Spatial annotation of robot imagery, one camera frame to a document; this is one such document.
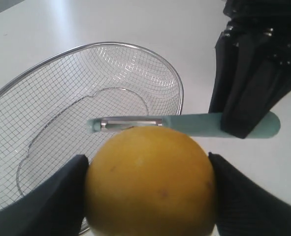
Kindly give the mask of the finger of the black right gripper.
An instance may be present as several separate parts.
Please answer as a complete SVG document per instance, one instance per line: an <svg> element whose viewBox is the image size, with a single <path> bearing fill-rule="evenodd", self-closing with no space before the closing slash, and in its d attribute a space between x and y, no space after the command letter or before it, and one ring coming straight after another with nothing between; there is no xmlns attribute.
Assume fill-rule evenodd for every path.
<svg viewBox="0 0 291 236"><path fill-rule="evenodd" d="M291 36L244 34L221 129L246 138L263 117L291 92Z"/></svg>

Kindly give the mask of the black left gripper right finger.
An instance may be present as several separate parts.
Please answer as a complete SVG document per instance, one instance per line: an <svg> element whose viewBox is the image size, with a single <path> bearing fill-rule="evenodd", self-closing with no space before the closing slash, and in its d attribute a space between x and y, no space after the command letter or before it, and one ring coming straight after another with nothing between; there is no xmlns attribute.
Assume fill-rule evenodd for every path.
<svg viewBox="0 0 291 236"><path fill-rule="evenodd" d="M291 236L291 205L273 196L219 154L208 157L219 197L221 236Z"/></svg>

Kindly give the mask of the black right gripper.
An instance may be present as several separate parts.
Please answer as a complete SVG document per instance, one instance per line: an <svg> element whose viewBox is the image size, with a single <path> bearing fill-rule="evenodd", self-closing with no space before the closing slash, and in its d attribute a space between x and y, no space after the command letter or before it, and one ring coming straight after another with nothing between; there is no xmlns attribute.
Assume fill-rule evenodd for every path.
<svg viewBox="0 0 291 236"><path fill-rule="evenodd" d="M215 45L216 75L209 113L233 114L237 71L244 60L244 36L291 48L291 0L227 0L229 22Z"/></svg>

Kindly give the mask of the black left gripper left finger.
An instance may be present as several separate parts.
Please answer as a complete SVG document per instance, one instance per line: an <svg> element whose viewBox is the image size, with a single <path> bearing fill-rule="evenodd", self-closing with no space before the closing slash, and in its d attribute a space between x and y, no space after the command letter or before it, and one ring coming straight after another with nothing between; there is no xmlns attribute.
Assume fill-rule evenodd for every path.
<svg viewBox="0 0 291 236"><path fill-rule="evenodd" d="M0 236L77 236L84 218L88 159L76 155L26 196L0 211Z"/></svg>

